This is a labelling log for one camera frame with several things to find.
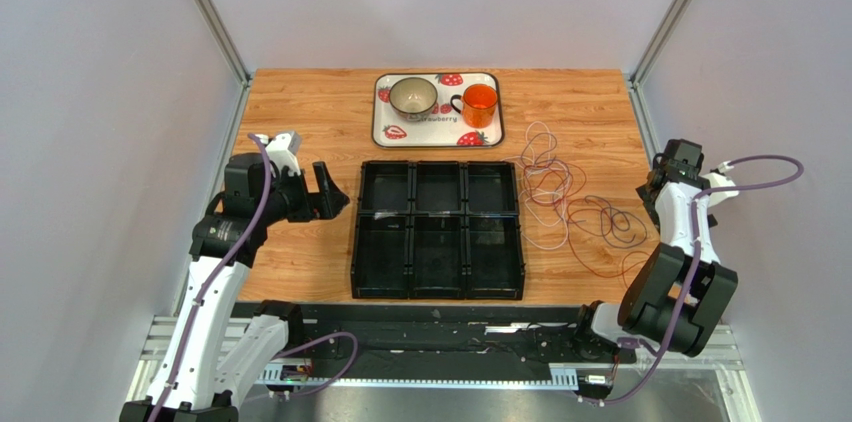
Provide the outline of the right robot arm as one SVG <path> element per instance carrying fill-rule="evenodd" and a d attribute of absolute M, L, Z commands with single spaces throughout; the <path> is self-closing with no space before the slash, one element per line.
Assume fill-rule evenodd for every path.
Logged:
<path fill-rule="evenodd" d="M 703 160 L 701 146 L 684 139 L 655 156 L 637 193 L 660 240 L 620 303 L 581 307 L 570 340 L 581 359 L 615 357 L 632 340 L 687 357 L 703 351 L 738 286 L 710 238 L 717 200 L 707 192 L 733 183 L 718 172 L 702 175 Z"/>

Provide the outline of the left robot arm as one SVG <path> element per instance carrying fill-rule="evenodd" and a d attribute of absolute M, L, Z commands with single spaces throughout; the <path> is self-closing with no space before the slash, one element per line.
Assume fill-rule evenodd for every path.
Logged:
<path fill-rule="evenodd" d="M 165 357 L 141 400 L 122 421 L 236 421 L 248 391 L 277 354 L 304 339 L 301 307 L 265 300 L 228 351 L 222 349 L 236 298 L 268 229 L 278 222 L 332 220 L 349 204 L 323 162 L 318 189 L 283 155 L 232 157 L 224 188 L 192 231 L 186 291 Z"/>

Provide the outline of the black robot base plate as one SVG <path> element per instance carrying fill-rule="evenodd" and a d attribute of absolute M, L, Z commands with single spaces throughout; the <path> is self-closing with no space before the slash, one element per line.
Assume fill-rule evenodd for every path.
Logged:
<path fill-rule="evenodd" d="M 623 352 L 583 360 L 570 346 L 579 320 L 576 306 L 322 304 L 301 306 L 303 325 L 293 348 L 329 339 L 302 352 L 315 376 L 344 368 L 347 379 L 435 381 L 538 381 L 566 363 L 609 371 L 632 364 Z"/>

